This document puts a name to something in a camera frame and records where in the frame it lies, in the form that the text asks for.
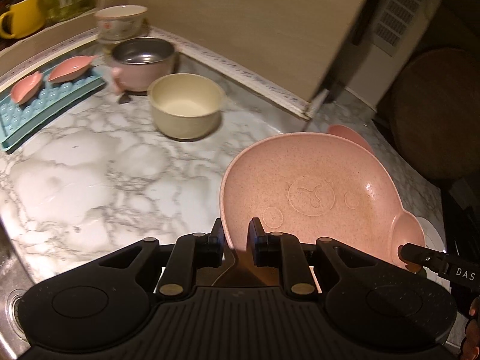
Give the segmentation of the right hand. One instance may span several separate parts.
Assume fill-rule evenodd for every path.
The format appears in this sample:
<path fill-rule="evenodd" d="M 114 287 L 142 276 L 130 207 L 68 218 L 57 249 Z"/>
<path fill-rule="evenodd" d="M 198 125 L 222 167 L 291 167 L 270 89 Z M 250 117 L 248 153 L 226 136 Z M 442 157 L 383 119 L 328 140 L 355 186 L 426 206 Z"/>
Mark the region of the right hand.
<path fill-rule="evenodd" d="M 465 327 L 465 339 L 461 347 L 461 360 L 479 359 L 479 297 L 477 297 L 469 310 L 469 322 Z"/>

